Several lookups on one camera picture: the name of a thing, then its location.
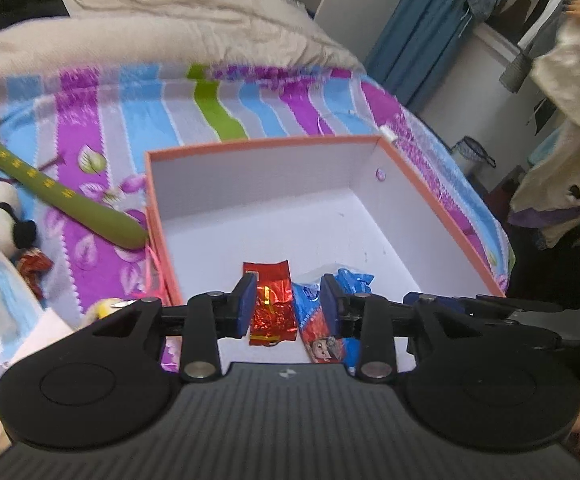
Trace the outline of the beige duvet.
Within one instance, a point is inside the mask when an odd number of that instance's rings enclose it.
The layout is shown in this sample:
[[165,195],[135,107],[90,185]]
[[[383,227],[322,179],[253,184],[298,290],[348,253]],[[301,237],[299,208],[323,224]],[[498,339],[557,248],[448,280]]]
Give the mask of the beige duvet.
[[200,63],[358,70],[294,0],[62,0],[61,18],[0,32],[0,77],[59,68]]

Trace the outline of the blue curtain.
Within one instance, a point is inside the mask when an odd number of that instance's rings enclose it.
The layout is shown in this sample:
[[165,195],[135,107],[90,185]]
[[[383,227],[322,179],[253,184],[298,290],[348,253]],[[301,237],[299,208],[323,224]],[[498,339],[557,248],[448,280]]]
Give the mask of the blue curtain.
[[467,0],[401,0],[363,65],[401,105],[419,113],[473,26]]

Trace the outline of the dark red patterned sachet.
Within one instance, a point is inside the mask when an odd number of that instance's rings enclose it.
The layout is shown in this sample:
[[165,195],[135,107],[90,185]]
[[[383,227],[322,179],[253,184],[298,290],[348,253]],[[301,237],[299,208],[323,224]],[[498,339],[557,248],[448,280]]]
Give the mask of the dark red patterned sachet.
[[30,248],[20,254],[15,267],[38,300],[43,300],[41,278],[53,266],[53,261],[39,248]]

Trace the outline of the colourful striped bedsheet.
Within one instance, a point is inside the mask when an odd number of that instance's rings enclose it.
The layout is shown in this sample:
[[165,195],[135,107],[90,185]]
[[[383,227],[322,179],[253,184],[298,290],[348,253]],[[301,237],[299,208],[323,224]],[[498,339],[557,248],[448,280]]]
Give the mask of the colourful striped bedsheet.
[[[374,320],[414,288],[499,292],[455,185],[429,166],[403,112],[385,136],[325,136],[153,152],[148,222],[169,306],[134,304],[131,327],[83,330],[0,382],[2,412],[32,440],[0,456],[0,479],[466,478],[511,468],[509,455],[442,438],[401,393],[340,364],[232,362],[207,378],[168,373],[142,342],[181,334],[189,308],[235,338],[248,308],[249,259],[294,271],[347,263],[375,278]],[[15,378],[23,385],[15,385]]]

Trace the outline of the red foil snack packet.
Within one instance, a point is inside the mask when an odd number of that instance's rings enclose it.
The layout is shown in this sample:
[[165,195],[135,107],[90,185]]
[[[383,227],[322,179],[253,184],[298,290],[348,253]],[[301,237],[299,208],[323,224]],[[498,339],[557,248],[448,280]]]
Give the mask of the red foil snack packet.
[[290,267],[278,263],[243,263],[244,273],[256,275],[256,302],[250,322],[250,345],[272,347],[295,341],[297,322],[294,313]]

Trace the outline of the green plush massage stick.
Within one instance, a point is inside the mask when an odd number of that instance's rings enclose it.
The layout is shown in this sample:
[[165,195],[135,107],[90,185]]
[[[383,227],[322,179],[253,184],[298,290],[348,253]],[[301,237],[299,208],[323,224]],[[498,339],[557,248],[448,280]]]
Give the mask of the green plush massage stick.
[[105,207],[66,188],[15,156],[1,142],[0,170],[24,185],[40,200],[111,244],[127,250],[138,250],[147,244],[148,231],[128,214]]

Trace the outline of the blue snack packet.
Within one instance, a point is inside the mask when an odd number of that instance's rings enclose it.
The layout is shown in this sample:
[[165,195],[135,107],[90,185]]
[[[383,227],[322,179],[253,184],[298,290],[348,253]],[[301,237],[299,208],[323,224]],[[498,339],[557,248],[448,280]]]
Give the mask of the blue snack packet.
[[318,364],[342,363],[355,374],[360,342],[344,336],[341,316],[347,304],[340,297],[371,293],[372,274],[339,268],[329,282],[292,283],[293,306],[299,334],[309,358]]

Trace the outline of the pink feather ring toy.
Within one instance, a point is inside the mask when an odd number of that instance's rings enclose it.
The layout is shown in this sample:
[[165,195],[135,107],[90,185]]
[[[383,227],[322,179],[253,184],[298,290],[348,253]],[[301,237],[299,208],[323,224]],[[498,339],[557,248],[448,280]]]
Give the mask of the pink feather ring toy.
[[144,258],[129,270],[138,281],[134,283],[124,296],[108,296],[96,300],[86,311],[81,320],[80,328],[87,326],[101,318],[106,318],[116,311],[133,304],[138,300],[156,298],[166,306],[168,292],[159,257],[151,246],[145,247]]

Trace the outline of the small panda plush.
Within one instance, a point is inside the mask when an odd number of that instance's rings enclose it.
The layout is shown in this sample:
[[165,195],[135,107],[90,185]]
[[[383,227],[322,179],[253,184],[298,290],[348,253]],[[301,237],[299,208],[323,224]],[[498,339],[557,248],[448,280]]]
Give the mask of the small panda plush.
[[0,252],[12,259],[35,246],[37,227],[22,218],[22,205],[16,188],[0,182]]

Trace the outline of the orange cardboard box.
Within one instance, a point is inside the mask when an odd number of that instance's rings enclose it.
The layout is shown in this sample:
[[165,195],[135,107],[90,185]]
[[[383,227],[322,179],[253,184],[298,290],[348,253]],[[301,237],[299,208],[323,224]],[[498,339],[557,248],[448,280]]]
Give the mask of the orange cardboard box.
[[147,217],[173,304],[232,289],[245,262],[305,283],[347,266],[392,300],[498,296],[502,283],[382,136],[179,146],[145,156]]

